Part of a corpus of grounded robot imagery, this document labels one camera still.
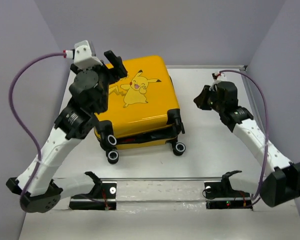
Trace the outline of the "yellow hard-shell suitcase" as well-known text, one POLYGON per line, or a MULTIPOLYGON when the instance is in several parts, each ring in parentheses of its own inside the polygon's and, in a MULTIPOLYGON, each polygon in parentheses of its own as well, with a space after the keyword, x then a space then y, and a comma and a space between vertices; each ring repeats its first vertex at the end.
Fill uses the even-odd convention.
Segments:
POLYGON ((164 59, 158 55, 123 61, 127 76, 109 86, 108 109, 97 115, 94 134, 110 164, 119 151, 169 143, 181 156, 186 145, 180 105, 164 59))

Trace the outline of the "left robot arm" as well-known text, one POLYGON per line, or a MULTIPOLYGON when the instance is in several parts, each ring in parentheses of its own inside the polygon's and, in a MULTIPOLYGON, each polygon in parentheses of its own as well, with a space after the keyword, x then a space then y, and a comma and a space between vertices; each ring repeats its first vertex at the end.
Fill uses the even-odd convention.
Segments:
POLYGON ((108 110, 109 86, 128 75, 122 58, 111 50, 104 53, 110 62, 96 63, 86 56, 86 66, 79 60, 79 51, 72 50, 75 73, 69 87, 71 98, 54 121, 53 128, 43 146, 27 169, 7 180, 8 189, 19 195, 19 205, 26 213, 46 213, 64 198, 80 195, 92 200, 102 190, 101 179, 91 171, 55 178, 54 175, 69 153, 98 126, 98 115, 108 110))

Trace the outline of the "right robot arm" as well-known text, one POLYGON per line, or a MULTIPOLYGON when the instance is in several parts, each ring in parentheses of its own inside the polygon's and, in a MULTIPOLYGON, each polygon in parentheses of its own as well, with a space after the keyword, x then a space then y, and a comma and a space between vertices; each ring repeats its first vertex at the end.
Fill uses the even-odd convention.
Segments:
POLYGON ((246 192, 260 196, 271 208, 300 197, 300 162, 294 163, 266 140, 252 113, 239 105, 238 89, 233 82, 205 85, 193 101, 201 110, 216 111, 220 121, 243 142, 261 166, 256 182, 244 179, 242 170, 223 174, 220 190, 225 196, 246 192))

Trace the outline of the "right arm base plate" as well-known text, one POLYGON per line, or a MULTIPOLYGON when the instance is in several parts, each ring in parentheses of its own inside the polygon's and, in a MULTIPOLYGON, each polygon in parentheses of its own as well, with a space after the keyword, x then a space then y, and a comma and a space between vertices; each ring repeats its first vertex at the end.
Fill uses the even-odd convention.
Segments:
POLYGON ((246 192, 226 189, 219 181, 204 183, 202 196, 208 210, 252 209, 251 195, 246 192))

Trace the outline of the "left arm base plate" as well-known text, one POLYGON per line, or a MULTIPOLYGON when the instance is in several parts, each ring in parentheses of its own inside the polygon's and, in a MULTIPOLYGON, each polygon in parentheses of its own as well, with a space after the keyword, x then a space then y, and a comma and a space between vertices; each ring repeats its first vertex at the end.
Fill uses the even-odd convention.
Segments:
POLYGON ((70 198, 69 209, 80 211, 115 211, 117 209, 117 182, 104 181, 101 190, 92 196, 75 195, 70 198))

